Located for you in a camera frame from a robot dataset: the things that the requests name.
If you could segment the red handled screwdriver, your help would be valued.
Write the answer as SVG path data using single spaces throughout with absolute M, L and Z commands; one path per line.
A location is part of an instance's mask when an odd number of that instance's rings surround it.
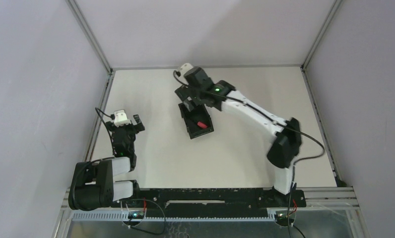
M 201 129 L 206 129 L 208 126 L 200 120 L 192 120 L 192 123 Z

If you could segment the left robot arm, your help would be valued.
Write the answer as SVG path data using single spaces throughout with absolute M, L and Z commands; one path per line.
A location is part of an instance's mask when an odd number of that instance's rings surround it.
M 106 122 L 110 132 L 113 156 L 76 164 L 68 195 L 72 210 L 92 211 L 110 207 L 123 199 L 131 207 L 142 201 L 136 180 L 116 181 L 115 177 L 132 172 L 137 156 L 134 142 L 136 135 L 145 130 L 139 115 L 132 123 L 124 112 L 117 112 L 113 121 Z

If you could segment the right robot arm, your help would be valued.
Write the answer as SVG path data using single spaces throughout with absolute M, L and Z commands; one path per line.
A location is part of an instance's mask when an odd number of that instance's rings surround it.
M 239 117 L 262 132 L 269 145 L 266 157 L 274 171 L 274 201 L 279 206 L 292 202 L 292 162 L 302 145 L 299 121 L 295 118 L 283 119 L 266 111 L 224 80 L 213 82 L 201 67 L 186 63 L 173 71 L 173 77 L 181 84 L 176 93 L 188 110 L 192 109 L 187 101 L 191 99 L 196 105 Z

